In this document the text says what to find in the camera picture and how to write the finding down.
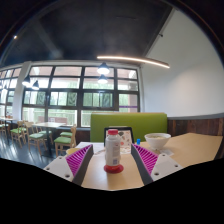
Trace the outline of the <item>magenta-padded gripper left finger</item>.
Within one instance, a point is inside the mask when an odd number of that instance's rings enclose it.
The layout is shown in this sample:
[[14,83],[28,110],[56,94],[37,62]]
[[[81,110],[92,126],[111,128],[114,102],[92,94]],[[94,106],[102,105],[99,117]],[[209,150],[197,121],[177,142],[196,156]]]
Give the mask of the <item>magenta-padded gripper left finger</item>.
[[44,170],[80,186],[93,154],[90,144],[68,156],[58,156]]

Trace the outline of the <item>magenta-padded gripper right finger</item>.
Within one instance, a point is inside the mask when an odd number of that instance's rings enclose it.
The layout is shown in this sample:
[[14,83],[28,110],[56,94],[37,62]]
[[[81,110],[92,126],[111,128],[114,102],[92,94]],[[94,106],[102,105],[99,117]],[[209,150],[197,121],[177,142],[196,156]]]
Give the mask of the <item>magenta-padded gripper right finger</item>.
[[131,155],[136,168],[131,176],[135,186],[145,186],[182,169],[182,166],[165,153],[156,154],[133,144]]

